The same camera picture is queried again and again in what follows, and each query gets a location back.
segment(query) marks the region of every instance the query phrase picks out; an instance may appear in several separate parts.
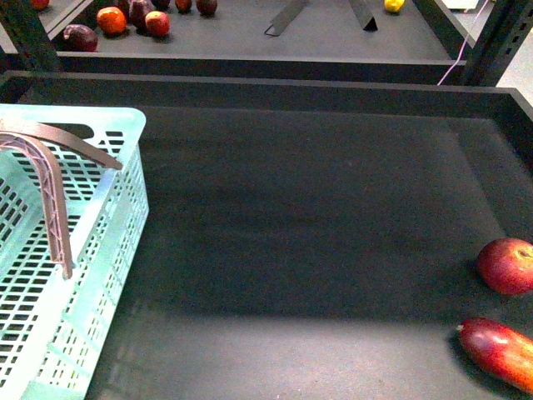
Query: pink cable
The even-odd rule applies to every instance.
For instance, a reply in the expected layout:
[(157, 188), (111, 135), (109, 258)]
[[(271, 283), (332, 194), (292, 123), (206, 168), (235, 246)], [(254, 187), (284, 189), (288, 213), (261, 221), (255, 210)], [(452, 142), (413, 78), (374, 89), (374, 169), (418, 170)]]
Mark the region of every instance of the pink cable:
[(450, 75), (450, 72), (457, 66), (459, 61), (461, 60), (461, 57), (463, 56), (463, 52), (465, 51), (466, 43), (468, 42), (468, 38), (470, 37), (470, 32), (472, 29), (474, 29), (474, 26), (476, 25), (477, 18), (483, 13), (483, 10), (485, 9), (485, 6), (489, 3), (489, 0), (485, 0), (485, 3), (481, 7), (480, 11), (477, 13), (476, 17), (474, 18), (474, 22), (472, 23), (472, 27), (470, 28), (470, 31), (466, 33), (465, 41), (463, 42), (463, 45), (461, 46), (461, 50), (459, 51), (459, 56), (457, 57), (457, 60), (453, 63), (453, 65), (446, 71), (444, 74), (444, 77), (436, 84), (437, 86), (440, 86), (446, 78), (448, 78), (448, 75)]

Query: orange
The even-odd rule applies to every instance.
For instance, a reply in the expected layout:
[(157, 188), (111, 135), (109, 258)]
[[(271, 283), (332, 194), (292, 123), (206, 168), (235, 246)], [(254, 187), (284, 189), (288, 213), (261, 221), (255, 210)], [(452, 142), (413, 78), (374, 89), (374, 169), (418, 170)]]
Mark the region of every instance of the orange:
[(106, 35), (120, 35), (126, 30), (126, 16), (118, 7), (105, 7), (97, 14), (97, 23)]

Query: tray surface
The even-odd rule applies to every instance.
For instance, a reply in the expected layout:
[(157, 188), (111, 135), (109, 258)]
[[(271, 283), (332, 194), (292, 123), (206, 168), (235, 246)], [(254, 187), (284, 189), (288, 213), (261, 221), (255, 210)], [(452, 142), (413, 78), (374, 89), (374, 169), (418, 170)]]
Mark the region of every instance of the tray surface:
[(531, 178), (494, 121), (158, 112), (151, 214), (87, 398), (528, 398), (454, 339), (475, 315), (533, 336), (531, 297), (472, 271), (491, 239), (532, 239)]
[(311, 0), (280, 37), (264, 31), (286, 5), (285, 0), (226, 0), (213, 18), (192, 12), (181, 15), (171, 4), (167, 11), (172, 31), (166, 39), (129, 33), (115, 39), (100, 35), (98, 51), (124, 55), (164, 54), (177, 58), (253, 59), (420, 59), (449, 60), (431, 28), (411, 0), (401, 14), (369, 0), (379, 30), (364, 32), (347, 0)]
[(50, 5), (38, 13), (42, 25), (49, 32), (53, 27), (49, 26), (65, 9), (73, 3), (72, 0), (50, 0)]

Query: metal bracket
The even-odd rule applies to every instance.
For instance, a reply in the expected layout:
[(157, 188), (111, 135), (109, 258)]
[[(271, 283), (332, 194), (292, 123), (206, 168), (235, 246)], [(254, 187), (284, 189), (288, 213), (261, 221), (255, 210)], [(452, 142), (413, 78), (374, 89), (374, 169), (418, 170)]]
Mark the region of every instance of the metal bracket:
[(495, 87), (533, 28), (533, 0), (498, 0), (466, 62), (460, 85)]
[(377, 23), (365, 0), (348, 0), (363, 31), (377, 31)]
[(309, 0), (292, 0), (270, 21), (271, 25), (265, 31), (265, 34), (274, 37), (280, 36), (308, 2)]
[(2, 0), (0, 23), (30, 71), (58, 72), (61, 63), (29, 0)]

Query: yellow fruit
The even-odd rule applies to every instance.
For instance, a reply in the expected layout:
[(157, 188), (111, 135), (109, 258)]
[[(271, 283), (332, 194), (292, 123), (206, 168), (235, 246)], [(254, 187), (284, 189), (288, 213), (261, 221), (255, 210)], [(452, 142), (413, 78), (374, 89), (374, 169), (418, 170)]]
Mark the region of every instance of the yellow fruit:
[(398, 14), (406, 0), (385, 0), (385, 10)]

